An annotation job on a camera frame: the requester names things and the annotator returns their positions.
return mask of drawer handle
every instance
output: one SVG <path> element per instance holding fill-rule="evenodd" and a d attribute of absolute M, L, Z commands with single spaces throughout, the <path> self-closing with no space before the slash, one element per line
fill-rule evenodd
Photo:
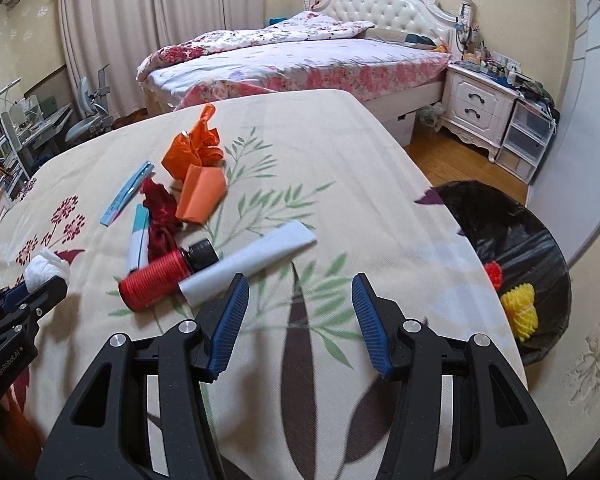
<path fill-rule="evenodd" d="M 473 99 L 474 97 L 477 97 L 478 99 L 480 99 L 480 102 L 482 104 L 484 104 L 484 99 L 481 98 L 478 94 L 469 94 L 469 99 Z"/>
<path fill-rule="evenodd" d="M 475 114 L 476 119 L 480 119 L 480 114 L 476 112 L 473 108 L 465 108 L 464 113 L 469 115 L 469 112 L 473 112 Z"/>

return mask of black spool cap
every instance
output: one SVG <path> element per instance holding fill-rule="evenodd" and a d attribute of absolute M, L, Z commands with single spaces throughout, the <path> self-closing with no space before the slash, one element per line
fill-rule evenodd
<path fill-rule="evenodd" d="M 206 269 L 219 261 L 218 255 L 208 238 L 189 246 L 189 249 L 181 249 L 181 251 L 192 274 L 200 272 L 200 270 Z"/>

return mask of cream floral blanket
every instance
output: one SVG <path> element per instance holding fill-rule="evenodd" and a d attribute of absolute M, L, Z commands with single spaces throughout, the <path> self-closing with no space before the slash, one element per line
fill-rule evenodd
<path fill-rule="evenodd" d="M 250 280 L 229 367 L 203 386 L 230 480 L 375 477 L 396 389 L 378 379 L 362 341 L 350 298 L 357 272 L 439 334 L 487 333 L 524 380 L 478 257 L 423 174 L 350 94 L 284 92 L 217 108 L 228 195 L 181 242 L 208 237 L 223 256 L 290 219 L 318 240 Z M 157 166 L 155 181 L 174 186 L 159 162 L 200 110 L 126 126 L 54 158 L 0 222 L 0 287 L 17 283 L 40 247 L 71 261 L 68 297 L 42 320 L 40 355 L 18 380 L 18 400 L 42 436 L 111 334 L 157 336 L 197 312 L 177 296 L 145 314 L 128 311 L 117 282 L 141 197 L 112 226 L 99 219 L 145 160 Z M 443 383 L 439 465 L 448 460 L 450 392 Z M 157 410 L 150 406 L 152 438 Z M 159 449 L 154 465 L 164 471 Z"/>

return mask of chair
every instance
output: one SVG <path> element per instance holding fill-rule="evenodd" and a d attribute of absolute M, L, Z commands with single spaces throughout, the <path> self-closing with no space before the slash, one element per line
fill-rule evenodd
<path fill-rule="evenodd" d="M 109 93 L 109 87 L 106 86 L 104 75 L 104 70 L 107 66 L 98 71 L 98 84 L 100 88 L 95 93 L 92 94 L 89 92 L 86 77 L 80 80 L 78 106 L 85 113 L 86 117 L 69 129 L 64 137 L 64 141 L 67 144 L 78 144 L 87 140 L 88 137 L 95 137 L 111 130 L 113 117 L 109 115 L 109 111 L 107 110 L 106 94 Z"/>

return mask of white bed frame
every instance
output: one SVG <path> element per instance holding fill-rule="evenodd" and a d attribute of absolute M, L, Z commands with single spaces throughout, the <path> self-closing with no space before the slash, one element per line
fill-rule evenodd
<path fill-rule="evenodd" d="M 462 4 L 465 5 L 465 16 L 470 26 L 472 0 L 462 0 Z M 460 59 L 462 55 L 456 41 L 456 17 L 442 10 L 438 0 L 304 0 L 304 8 L 343 22 L 365 20 L 375 23 L 379 28 L 427 36 L 436 44 L 444 44 L 454 59 Z M 388 125 L 395 123 L 398 117 L 440 101 L 443 89 L 444 82 L 437 81 L 363 104 L 381 123 Z M 146 88 L 143 90 L 150 115 L 170 111 L 170 107 L 154 92 Z M 392 134 L 401 145 L 409 143 L 408 140 L 403 142 L 394 131 Z"/>

